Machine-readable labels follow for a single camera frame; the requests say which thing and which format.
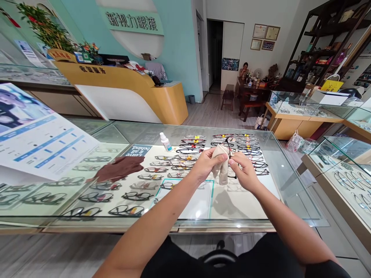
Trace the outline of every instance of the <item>framed certificate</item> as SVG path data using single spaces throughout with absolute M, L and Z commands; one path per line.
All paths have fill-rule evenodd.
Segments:
M 267 33 L 265 34 L 265 38 L 272 40 L 272 41 L 276 41 L 280 29 L 281 27 L 268 26 Z
M 267 31 L 266 25 L 255 24 L 254 34 L 252 35 L 252 37 L 264 39 L 266 31 Z
M 253 49 L 253 50 L 259 50 L 260 51 L 260 48 L 262 46 L 262 40 L 257 40 L 257 39 L 252 39 L 251 40 L 251 47 L 250 49 Z

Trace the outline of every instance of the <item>brown cloth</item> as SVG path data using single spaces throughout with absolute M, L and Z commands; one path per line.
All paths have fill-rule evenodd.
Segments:
M 97 183 L 103 181 L 116 182 L 122 180 L 131 173 L 143 170 L 141 163 L 144 161 L 144 156 L 122 156 L 116 158 L 113 163 L 104 165 L 94 176 L 98 177 Z

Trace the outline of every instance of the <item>trash can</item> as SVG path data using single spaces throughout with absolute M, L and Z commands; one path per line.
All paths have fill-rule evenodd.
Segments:
M 195 104 L 196 103 L 196 101 L 194 100 L 194 95 L 189 95 L 188 97 L 189 97 L 189 103 L 190 104 Z

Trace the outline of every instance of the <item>shelving unit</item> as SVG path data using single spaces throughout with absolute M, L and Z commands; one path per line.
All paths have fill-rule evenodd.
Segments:
M 299 38 L 296 42 L 296 45 L 293 49 L 293 53 L 290 57 L 290 61 L 287 64 L 284 78 L 285 83 L 289 83 L 294 87 L 305 87 L 306 80 L 308 78 L 308 74 L 310 71 L 314 71 L 316 67 L 322 68 L 320 71 L 318 79 L 314 81 L 316 85 L 319 85 L 326 75 L 326 73 L 331 72 L 337 66 L 334 65 L 335 61 L 339 57 L 342 50 L 345 48 L 349 38 L 357 29 L 367 28 L 371 24 L 371 20 L 364 19 L 367 11 L 371 7 L 371 0 L 367 1 L 366 8 L 359 14 L 358 18 L 349 18 L 345 22 L 339 22 L 343 13 L 347 10 L 347 8 L 359 4 L 360 0 L 330 0 L 315 9 L 309 11 L 307 18 L 305 20 L 304 26 L 301 30 Z M 317 20 L 311 29 L 310 32 L 305 32 L 307 27 L 308 21 L 311 17 L 317 16 Z M 332 40 L 330 42 L 330 46 L 333 46 L 336 38 L 338 38 L 341 34 L 346 33 L 341 45 L 338 47 L 337 50 L 319 50 L 319 51 L 302 51 L 300 59 L 298 61 L 293 61 L 295 52 L 298 48 L 300 40 L 302 36 L 310 36 L 312 37 L 311 43 L 313 44 L 311 49 L 316 47 L 318 40 L 321 37 L 325 36 L 332 36 Z M 316 64 L 317 59 L 323 58 L 331 61 L 327 64 Z M 291 76 L 286 76 L 289 70 L 290 65 L 295 64 L 296 67 Z M 303 79 L 301 81 L 297 81 L 298 75 L 297 73 L 304 74 Z

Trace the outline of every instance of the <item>forearm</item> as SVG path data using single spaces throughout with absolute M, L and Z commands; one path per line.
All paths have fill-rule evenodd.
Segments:
M 199 185 L 187 175 L 129 228 L 105 261 L 106 266 L 101 268 L 143 270 Z
M 279 237 L 303 264 L 338 260 L 309 225 L 277 199 L 265 186 L 253 193 L 272 222 Z

